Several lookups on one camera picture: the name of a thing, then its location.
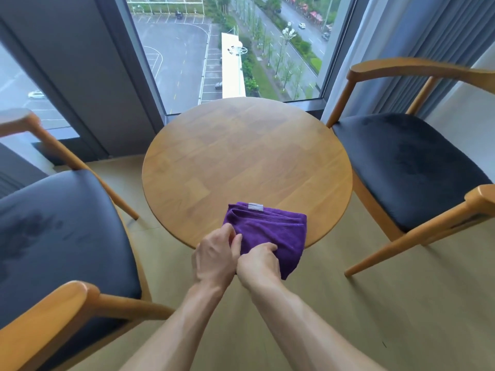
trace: person's left hand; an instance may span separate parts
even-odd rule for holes
[[[225,292],[236,273],[242,239],[228,223],[203,238],[193,253],[195,282],[210,283]]]

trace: chair frame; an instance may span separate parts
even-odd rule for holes
[[[465,68],[421,58],[398,57],[365,61],[350,68],[347,74],[347,84],[327,121],[327,127],[331,128],[339,121],[356,83],[398,75],[429,77],[406,112],[406,114],[411,115],[416,114],[435,87],[436,82],[441,78],[461,80],[495,94],[495,72],[493,71]],[[461,204],[404,233],[368,191],[354,170],[352,174],[354,192],[391,242],[347,269],[344,273],[346,277],[370,268],[416,245],[427,246],[495,217],[495,184],[481,185],[467,193]]]
[[[30,371],[38,369],[46,362],[90,318],[98,316],[129,320],[117,331],[91,344],[53,369],[65,371],[144,320],[166,320],[175,310],[152,302],[139,255],[117,206],[134,220],[137,220],[139,215],[84,162],[43,129],[40,119],[30,110],[20,108],[0,112],[0,137],[26,131],[40,139],[72,170],[87,169],[100,181],[111,198],[126,231],[141,285],[141,299],[131,299],[101,294],[94,285],[83,281],[70,281],[0,330],[2,369]]]

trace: wooden armchair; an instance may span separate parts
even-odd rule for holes
[[[115,205],[139,215],[32,112],[0,112],[0,137],[24,131],[73,170],[0,200],[0,368],[62,371],[174,310],[152,303]]]
[[[430,77],[406,114],[340,119],[357,82],[396,75]],[[495,216],[495,184],[414,116],[440,78],[461,80],[495,94],[495,72],[420,58],[366,61],[352,66],[347,75],[327,127],[349,155],[356,195],[391,241],[347,269],[347,277]]]

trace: window glass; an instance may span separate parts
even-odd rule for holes
[[[347,12],[341,0],[127,3],[168,114],[223,97],[320,97],[337,12]]]
[[[32,110],[41,119],[45,129],[70,127],[46,95],[0,44],[0,109],[8,108]]]

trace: folded purple towel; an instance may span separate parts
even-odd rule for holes
[[[282,280],[298,266],[306,242],[306,215],[237,202],[229,204],[223,223],[243,234],[241,255],[260,243],[275,243]]]

